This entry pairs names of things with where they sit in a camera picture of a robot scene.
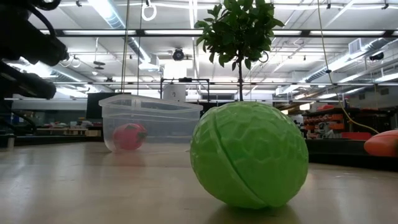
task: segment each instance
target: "black machine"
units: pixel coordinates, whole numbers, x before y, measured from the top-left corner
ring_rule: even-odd
[[[5,98],[12,94],[26,97],[51,99],[57,91],[53,83],[49,83],[34,73],[21,73],[8,66],[5,61],[19,60],[24,57],[32,64],[37,62],[54,66],[61,60],[69,58],[67,47],[56,38],[51,23],[37,10],[50,11],[57,8],[61,0],[0,0],[0,104],[5,109],[11,108]],[[41,33],[29,21],[31,14],[37,16],[49,30],[49,35]],[[35,124],[21,114],[31,125],[30,132],[35,130]],[[4,118],[0,117],[0,125],[23,133]]]

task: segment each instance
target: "clear plastic container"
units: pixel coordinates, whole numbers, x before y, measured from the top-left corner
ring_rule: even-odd
[[[134,141],[143,135],[143,146],[189,143],[203,109],[200,105],[136,95],[112,96],[100,100],[99,105],[102,106],[105,144],[113,152],[135,150],[138,145]],[[116,136],[120,129],[123,129],[122,138],[129,138],[127,144],[130,146],[120,145]]]

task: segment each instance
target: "yellow cable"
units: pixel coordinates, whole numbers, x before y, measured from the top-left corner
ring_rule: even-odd
[[[329,70],[328,59],[327,59],[327,57],[326,57],[325,41],[323,40],[321,7],[320,7],[319,0],[318,0],[318,16],[319,16],[319,25],[320,25],[320,28],[321,28],[321,38],[322,38],[323,55],[325,56],[326,69]],[[331,79],[330,73],[328,73],[328,76],[329,76],[329,79],[330,79],[330,83],[333,84],[333,80]],[[356,125],[358,125],[358,126],[361,126],[361,127],[364,127],[364,128],[368,128],[368,129],[374,131],[375,133],[379,134],[379,132],[376,131],[375,129],[373,129],[372,127],[366,126],[366,125],[364,125],[364,124],[359,124],[358,122],[355,122],[354,120],[352,120],[351,117],[348,115],[347,111],[344,109],[344,106],[343,106],[343,104],[342,104],[342,102],[341,102],[341,100],[340,100],[340,98],[339,98],[339,96],[338,96],[338,93],[337,93],[337,90],[336,90],[336,89],[335,89],[335,93],[336,93],[338,102],[339,102],[339,104],[340,104],[340,106],[341,106],[341,109],[343,109],[344,114],[347,116],[347,118],[348,118],[348,120],[349,120],[350,122],[352,122],[353,124],[356,124]]]

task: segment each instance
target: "plastic bin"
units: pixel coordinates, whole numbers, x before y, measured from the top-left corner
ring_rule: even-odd
[[[99,101],[104,140],[113,152],[126,151],[114,143],[115,130],[125,124],[146,129],[145,144],[189,143],[200,119],[200,105],[135,95],[116,95]]]

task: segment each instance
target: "ceiling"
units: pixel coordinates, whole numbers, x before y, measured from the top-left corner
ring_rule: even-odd
[[[156,1],[157,15],[151,21],[141,18],[141,1],[131,1],[129,8],[128,29],[191,29],[189,5],[192,0]],[[110,29],[110,26],[100,14],[87,1],[80,1],[82,7],[75,4],[75,0],[62,1],[60,7],[53,11],[42,11],[44,16],[52,23],[55,29]],[[197,20],[207,16],[206,9],[220,3],[215,0],[198,0],[194,15]],[[274,0],[275,17],[286,25],[284,29],[319,29],[317,0]],[[384,0],[331,0],[331,9],[321,9],[324,29],[339,30],[395,30],[398,21],[398,1],[388,1],[389,7],[381,9]],[[126,20],[127,1],[113,0],[122,20]],[[146,16],[151,14],[146,9]],[[46,29],[36,17],[31,16],[30,22],[39,29]],[[356,38],[326,38],[325,50],[328,60],[332,60],[348,50],[348,44]],[[123,73],[123,49],[124,40],[120,37],[100,37],[96,52],[96,38],[94,37],[60,37],[60,40],[68,47],[71,55],[75,55],[81,61],[72,60],[63,62],[63,66],[83,75],[89,80],[105,81],[111,77],[115,81],[121,80]],[[170,52],[176,48],[182,48],[188,60],[179,66],[187,67],[187,77],[195,78],[193,66],[193,52],[197,61],[198,78],[209,78],[214,82],[236,82],[238,73],[231,69],[231,63],[221,67],[217,60],[214,64],[208,61],[209,54],[202,51],[201,46],[193,48],[191,37],[141,37],[136,38],[143,50],[149,54],[155,54],[159,58],[160,65],[172,63]],[[362,72],[365,66],[376,66],[388,60],[395,59],[397,50],[389,47],[385,51],[384,61],[370,62],[365,65],[363,59],[335,70],[335,78]],[[96,70],[93,62],[97,60],[105,62],[104,70]],[[159,72],[139,70],[138,57],[127,47],[126,55],[126,81],[133,82],[139,75],[140,82],[159,81]],[[309,71],[325,64],[321,38],[276,38],[272,43],[272,51],[269,52],[269,61],[265,64],[256,64],[251,71],[243,68],[245,81],[247,82],[297,82]],[[140,88],[158,89],[156,85],[142,85]],[[237,89],[236,86],[217,86],[217,89]],[[258,86],[256,90],[275,90],[277,86]]]

